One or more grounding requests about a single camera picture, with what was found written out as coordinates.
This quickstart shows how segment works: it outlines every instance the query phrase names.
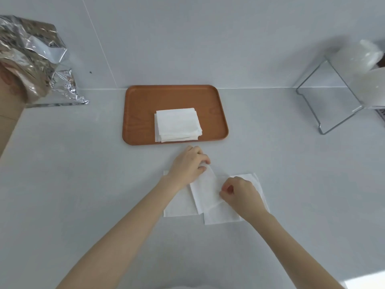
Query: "wooden tray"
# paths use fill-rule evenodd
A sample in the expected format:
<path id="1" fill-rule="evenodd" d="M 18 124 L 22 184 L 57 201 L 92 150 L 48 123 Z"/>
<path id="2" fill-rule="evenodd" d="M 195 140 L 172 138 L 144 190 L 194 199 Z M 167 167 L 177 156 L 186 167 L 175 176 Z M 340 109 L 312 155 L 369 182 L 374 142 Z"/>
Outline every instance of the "wooden tray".
<path id="1" fill-rule="evenodd" d="M 155 142 L 154 114 L 194 107 L 202 128 L 198 141 L 222 140 L 229 134 L 218 90 L 211 85 L 138 85 L 126 91 L 123 140 L 130 145 Z"/>

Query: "aluminum foil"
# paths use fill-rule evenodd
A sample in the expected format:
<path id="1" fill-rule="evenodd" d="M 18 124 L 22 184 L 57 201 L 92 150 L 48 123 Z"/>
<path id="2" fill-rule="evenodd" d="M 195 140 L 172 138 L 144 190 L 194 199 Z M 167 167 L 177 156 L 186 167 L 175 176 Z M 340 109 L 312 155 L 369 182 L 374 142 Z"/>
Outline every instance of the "aluminum foil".
<path id="1" fill-rule="evenodd" d="M 29 107 L 88 104 L 52 24 L 0 15 L 0 63 L 24 84 Z"/>

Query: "cardboard box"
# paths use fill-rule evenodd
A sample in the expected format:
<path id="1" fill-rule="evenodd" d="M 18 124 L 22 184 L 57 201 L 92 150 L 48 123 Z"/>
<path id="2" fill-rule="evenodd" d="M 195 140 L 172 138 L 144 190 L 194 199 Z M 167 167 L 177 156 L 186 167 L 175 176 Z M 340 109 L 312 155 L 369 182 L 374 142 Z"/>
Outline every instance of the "cardboard box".
<path id="1" fill-rule="evenodd" d="M 26 102 L 26 91 L 15 75 L 0 64 L 0 156 Z"/>

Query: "forearm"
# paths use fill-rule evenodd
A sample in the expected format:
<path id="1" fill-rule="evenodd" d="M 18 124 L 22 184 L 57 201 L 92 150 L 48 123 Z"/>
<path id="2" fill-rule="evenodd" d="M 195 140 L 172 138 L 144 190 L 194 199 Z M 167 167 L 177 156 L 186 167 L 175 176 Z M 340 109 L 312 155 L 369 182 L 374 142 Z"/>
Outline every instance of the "forearm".
<path id="1" fill-rule="evenodd" d="M 343 287 L 267 214 L 250 223 L 270 246 L 297 289 L 343 289 Z"/>
<path id="2" fill-rule="evenodd" d="M 57 289 L 112 289 L 151 233 L 178 187 L 163 177 L 128 214 L 72 268 Z"/>

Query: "wall tile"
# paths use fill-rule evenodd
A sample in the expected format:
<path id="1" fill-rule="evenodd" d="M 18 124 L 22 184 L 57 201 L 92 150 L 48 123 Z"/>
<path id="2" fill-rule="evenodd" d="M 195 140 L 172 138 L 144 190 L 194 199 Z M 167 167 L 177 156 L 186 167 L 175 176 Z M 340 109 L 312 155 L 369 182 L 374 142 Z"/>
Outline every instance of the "wall tile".
<path id="1" fill-rule="evenodd" d="M 70 51 L 77 85 L 116 87 L 82 0 L 1 0 L 0 14 L 54 24 Z"/>
<path id="2" fill-rule="evenodd" d="M 84 0 L 118 87 L 291 87 L 329 47 L 383 36 L 385 0 Z"/>

